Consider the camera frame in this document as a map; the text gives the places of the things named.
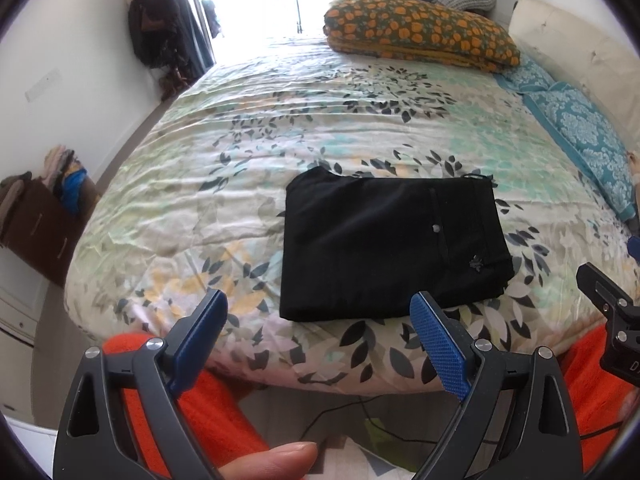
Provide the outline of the left hand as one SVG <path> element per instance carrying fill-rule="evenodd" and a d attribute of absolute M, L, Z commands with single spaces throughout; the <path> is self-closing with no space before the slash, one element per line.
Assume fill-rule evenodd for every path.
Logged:
<path fill-rule="evenodd" d="M 226 480 L 297 480 L 305 478 L 318 457 L 314 442 L 292 442 L 243 456 L 219 469 Z"/>

